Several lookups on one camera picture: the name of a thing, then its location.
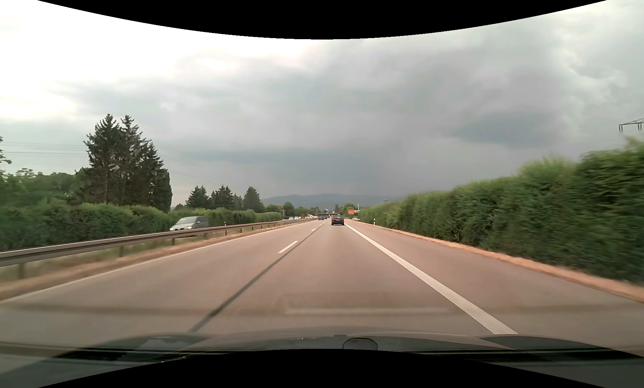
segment bush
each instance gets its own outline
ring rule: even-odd
[[[363,222],[644,285],[644,141],[361,213]]]
[[[190,216],[206,216],[210,226],[281,220],[281,213],[277,212],[181,208],[164,213],[157,208],[139,205],[70,206],[55,200],[24,208],[0,207],[0,251],[163,232],[180,218]]]

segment oncoming car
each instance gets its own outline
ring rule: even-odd
[[[344,218],[342,216],[332,217],[332,225],[344,225]]]
[[[186,229],[209,228],[210,221],[205,216],[183,217],[176,222],[170,231],[184,231]]]

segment silver minivan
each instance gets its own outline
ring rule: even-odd
[[[169,230],[170,231],[184,231],[186,229],[200,229],[200,228],[209,228],[210,221],[205,216],[193,216],[193,217],[183,217],[175,225],[173,225]]]

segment guardrail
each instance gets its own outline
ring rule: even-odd
[[[47,246],[37,246],[35,248],[27,249],[17,249],[14,251],[4,251],[0,252],[0,267],[7,267],[14,264],[24,264],[27,262],[35,262],[38,260],[59,258],[62,256],[76,255],[78,253],[92,252],[92,251],[101,251],[103,249],[120,247],[119,256],[123,256],[123,247],[127,245],[134,245],[140,243],[148,243],[156,240],[169,240],[171,239],[172,244],[176,243],[177,238],[181,237],[191,237],[204,235],[207,238],[207,234],[210,234],[214,231],[224,231],[224,234],[227,234],[228,231],[240,229],[240,232],[243,232],[243,229],[252,228],[255,230],[256,226],[261,226],[263,228],[265,225],[283,225],[290,224],[295,222],[304,222],[310,221],[313,219],[302,218],[300,220],[282,220],[274,222],[256,222],[254,224],[241,224],[241,225],[224,225],[224,226],[212,226],[209,228],[196,228],[186,231],[169,231],[169,232],[159,232],[157,234],[144,234],[144,235],[130,235],[124,237],[114,237],[106,238],[104,240],[92,240],[92,241],[83,241],[83,242],[72,242],[68,244],[59,244],[59,245],[47,245]]]

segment highway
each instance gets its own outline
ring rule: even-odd
[[[0,341],[325,325],[518,333],[644,356],[644,304],[361,222],[249,235],[0,302]],[[0,355],[0,372],[32,360]]]

